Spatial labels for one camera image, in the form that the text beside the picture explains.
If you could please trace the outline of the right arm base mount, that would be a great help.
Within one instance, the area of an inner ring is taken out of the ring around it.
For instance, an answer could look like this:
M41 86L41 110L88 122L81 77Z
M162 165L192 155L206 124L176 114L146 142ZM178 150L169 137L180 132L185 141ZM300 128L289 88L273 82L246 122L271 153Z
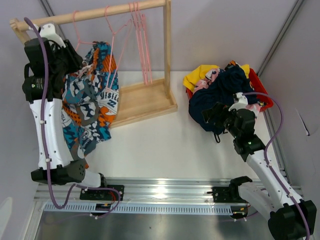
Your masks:
M252 183L253 180L248 176L241 176L230 180L228 186L213 186L211 191L207 191L211 195L214 203L241 203L246 201L240 197L238 187L244 183Z

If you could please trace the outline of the orange black camouflage shorts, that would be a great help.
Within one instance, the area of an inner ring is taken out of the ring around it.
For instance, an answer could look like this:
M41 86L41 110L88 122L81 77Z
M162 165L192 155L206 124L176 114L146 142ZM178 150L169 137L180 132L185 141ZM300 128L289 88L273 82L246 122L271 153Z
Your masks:
M232 68L232 67L234 67L234 66L240 67L240 65L239 65L236 61L231 60L231 61L227 64L227 66L225 67L225 69L229 69L229 68Z

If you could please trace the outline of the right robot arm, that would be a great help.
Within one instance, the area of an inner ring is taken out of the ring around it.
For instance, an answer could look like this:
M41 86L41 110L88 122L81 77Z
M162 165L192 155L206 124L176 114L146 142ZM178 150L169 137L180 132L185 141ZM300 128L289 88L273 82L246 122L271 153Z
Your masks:
M251 204L267 220L275 240L310 239L317 208L311 200L305 201L268 159L267 147L255 134L255 113L247 108L230 109L218 102L202 111L202 115L206 123L223 127L233 136L235 151L266 189L263 192L252 180L240 177L233 179L235 185L228 189L229 198Z

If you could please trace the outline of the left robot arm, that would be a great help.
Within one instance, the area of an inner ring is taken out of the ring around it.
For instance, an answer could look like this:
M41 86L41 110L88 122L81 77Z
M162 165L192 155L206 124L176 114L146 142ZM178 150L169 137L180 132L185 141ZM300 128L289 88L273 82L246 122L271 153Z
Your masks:
M63 78L80 70L83 60L69 40L63 43L42 37L24 44L29 63L24 67L22 90L33 114L39 148L38 168L31 172L31 179L60 186L79 183L103 200L109 193L104 176L87 170L84 158L74 159L64 138Z

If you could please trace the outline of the pink patterned shorts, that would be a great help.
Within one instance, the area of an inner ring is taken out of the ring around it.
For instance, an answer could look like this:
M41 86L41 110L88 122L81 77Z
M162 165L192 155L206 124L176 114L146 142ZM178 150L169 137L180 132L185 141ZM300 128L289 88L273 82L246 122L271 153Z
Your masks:
M237 66L223 69L212 69L206 75L207 78L199 80L189 100L189 108L199 113L200 110L213 107L217 102L231 106L234 104L233 94L242 92L252 93L250 80L244 71ZM255 95L247 95L248 105L246 109L256 115L261 110L261 103Z

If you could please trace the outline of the pink hanger of camouflage shorts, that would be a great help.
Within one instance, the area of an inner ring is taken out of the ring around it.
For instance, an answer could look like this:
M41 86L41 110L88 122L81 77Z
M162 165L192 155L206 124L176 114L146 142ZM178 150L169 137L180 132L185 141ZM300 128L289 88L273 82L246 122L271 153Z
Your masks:
M148 40L148 32L147 32L147 18L144 13L141 13L140 5L138 2L136 3L136 5L137 5L138 19L140 20L139 24L140 24L141 35L142 35L142 47L144 50L147 80L148 80L148 84L151 84L153 82L153 78L152 78L150 48L149 48L149 40Z

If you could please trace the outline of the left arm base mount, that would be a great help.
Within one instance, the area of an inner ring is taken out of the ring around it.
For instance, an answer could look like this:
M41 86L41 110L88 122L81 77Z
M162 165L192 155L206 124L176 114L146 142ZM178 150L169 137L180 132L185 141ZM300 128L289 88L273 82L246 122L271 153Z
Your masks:
M108 188L117 190L120 193L120 201L123 200L125 193L124 185L116 185L116 184L108 184ZM80 200L88 200L88 201L118 201L118 194L111 190L90 190L87 191L82 190L79 196Z

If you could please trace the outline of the navy blue shorts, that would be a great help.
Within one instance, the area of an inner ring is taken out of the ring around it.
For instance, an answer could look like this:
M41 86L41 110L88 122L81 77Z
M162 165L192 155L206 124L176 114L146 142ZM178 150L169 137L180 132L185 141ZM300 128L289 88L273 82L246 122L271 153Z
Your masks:
M230 66L226 69L211 67L204 71L205 75L199 79L193 88L189 100L188 112L205 131L218 136L224 132L223 127L217 127L213 122L206 123L202 111L208 110L216 103L232 105L233 95L239 92L251 93L250 80L244 66Z

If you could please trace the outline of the yellow shorts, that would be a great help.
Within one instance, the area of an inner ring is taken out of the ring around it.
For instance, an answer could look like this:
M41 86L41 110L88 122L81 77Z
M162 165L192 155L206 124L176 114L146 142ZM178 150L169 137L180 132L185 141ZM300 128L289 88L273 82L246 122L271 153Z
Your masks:
M250 73L250 65L249 64L240 65L240 68L244 71L244 74L248 79L249 73ZM186 87L191 92L193 92L194 88L196 87L196 83L198 81L203 80L205 78L208 78L209 80L211 80L211 76L206 77L206 74L210 70L215 70L215 69L220 69L220 67L218 65L201 64L191 73L183 77L182 84L184 87Z

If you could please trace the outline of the blue orange patterned shorts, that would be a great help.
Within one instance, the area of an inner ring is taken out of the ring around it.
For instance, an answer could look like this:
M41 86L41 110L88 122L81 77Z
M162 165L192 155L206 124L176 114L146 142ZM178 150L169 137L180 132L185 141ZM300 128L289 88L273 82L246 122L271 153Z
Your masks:
M120 95L111 45L95 42L82 69L67 74L63 81L63 135L72 158L80 160L111 139L109 128L117 116Z

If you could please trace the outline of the pink hanger of yellow shorts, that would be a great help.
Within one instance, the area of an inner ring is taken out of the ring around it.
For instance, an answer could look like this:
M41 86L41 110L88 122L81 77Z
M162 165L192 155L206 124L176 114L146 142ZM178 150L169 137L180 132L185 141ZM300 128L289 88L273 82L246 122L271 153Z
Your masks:
M143 83L148 85L152 83L152 70L151 70L151 59L149 40L147 33L147 18L146 15L141 13L140 5L138 2L133 2L130 5L131 17L133 20L135 35L137 40L137 47L139 51L140 65Z

